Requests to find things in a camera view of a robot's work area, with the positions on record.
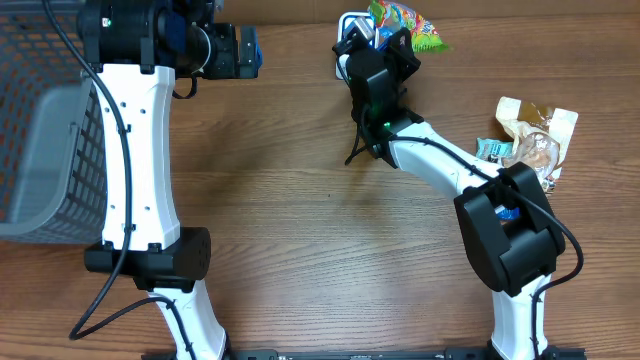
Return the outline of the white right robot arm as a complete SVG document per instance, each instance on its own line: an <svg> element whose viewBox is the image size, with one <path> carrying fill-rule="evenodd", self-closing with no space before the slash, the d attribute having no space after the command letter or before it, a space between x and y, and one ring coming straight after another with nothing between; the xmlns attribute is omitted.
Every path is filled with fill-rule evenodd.
<svg viewBox="0 0 640 360"><path fill-rule="evenodd" d="M522 162L483 161L443 137L402 101L403 82L420 66L408 30L375 48L368 28L352 27L333 50L352 97L353 155L367 151L452 199L468 261L492 291L494 353L538 359L544 293L566 248L536 173Z"/></svg>

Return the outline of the mint green tissue pack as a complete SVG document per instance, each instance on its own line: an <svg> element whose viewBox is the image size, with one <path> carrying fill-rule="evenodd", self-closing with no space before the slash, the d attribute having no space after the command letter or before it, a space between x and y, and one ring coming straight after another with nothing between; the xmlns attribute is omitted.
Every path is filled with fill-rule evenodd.
<svg viewBox="0 0 640 360"><path fill-rule="evenodd" d="M500 163L504 158L512 156L513 143L496 139L477 139L476 157L492 162Z"/></svg>

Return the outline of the clear cookie bag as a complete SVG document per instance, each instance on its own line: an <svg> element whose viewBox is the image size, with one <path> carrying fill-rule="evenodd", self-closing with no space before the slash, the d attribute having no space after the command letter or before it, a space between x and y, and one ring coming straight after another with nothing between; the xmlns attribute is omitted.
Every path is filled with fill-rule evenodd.
<svg viewBox="0 0 640 360"><path fill-rule="evenodd" d="M524 163L535 171L543 191L551 194L561 176L579 114L503 96L495 117L513 139L513 148L500 160L501 165L507 168Z"/></svg>

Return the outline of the blue snack wrapper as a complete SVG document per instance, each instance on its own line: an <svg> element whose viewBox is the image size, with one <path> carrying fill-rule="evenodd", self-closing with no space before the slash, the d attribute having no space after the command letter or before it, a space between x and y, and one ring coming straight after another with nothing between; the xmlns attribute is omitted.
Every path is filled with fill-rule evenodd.
<svg viewBox="0 0 640 360"><path fill-rule="evenodd" d="M495 208L495 214L500 221L513 221L520 217L520 209L518 207L509 209L501 205Z"/></svg>

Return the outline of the green gummy candy bag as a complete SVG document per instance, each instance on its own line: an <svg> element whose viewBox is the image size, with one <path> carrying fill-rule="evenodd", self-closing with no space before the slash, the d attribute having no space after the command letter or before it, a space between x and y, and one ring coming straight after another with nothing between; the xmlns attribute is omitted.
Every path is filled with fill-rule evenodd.
<svg viewBox="0 0 640 360"><path fill-rule="evenodd" d="M372 0L368 7L382 45L394 33L407 29L415 53L437 53L448 49L436 27L412 8L395 1Z"/></svg>

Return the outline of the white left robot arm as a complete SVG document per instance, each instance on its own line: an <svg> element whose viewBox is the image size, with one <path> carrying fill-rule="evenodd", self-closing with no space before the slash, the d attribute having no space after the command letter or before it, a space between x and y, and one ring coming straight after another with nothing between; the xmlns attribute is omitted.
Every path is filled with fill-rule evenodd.
<svg viewBox="0 0 640 360"><path fill-rule="evenodd" d="M252 79L262 63L256 30L215 19L218 1L89 1L80 10L83 67L99 97L107 205L85 266L130 277L156 304L177 359L229 359L205 277L211 237L177 216L169 118L179 79Z"/></svg>

